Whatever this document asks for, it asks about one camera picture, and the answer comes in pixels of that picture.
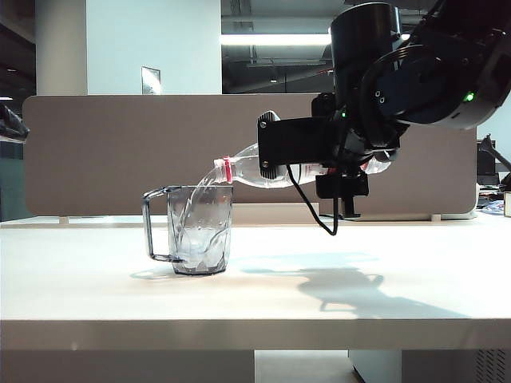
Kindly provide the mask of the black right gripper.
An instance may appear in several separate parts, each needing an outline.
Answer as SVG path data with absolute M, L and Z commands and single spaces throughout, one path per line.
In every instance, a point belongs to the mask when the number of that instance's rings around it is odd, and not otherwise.
M 334 93 L 316 96 L 311 102 L 311 116 L 333 119 L 338 129 L 334 174 L 315 177 L 316 195 L 320 199 L 341 199 L 342 217 L 358 218 L 354 197 L 368 195 L 367 175 L 382 173 L 396 161 L 400 139 L 410 126 L 377 117 L 365 128 L 362 114 L 355 107 L 337 107 Z

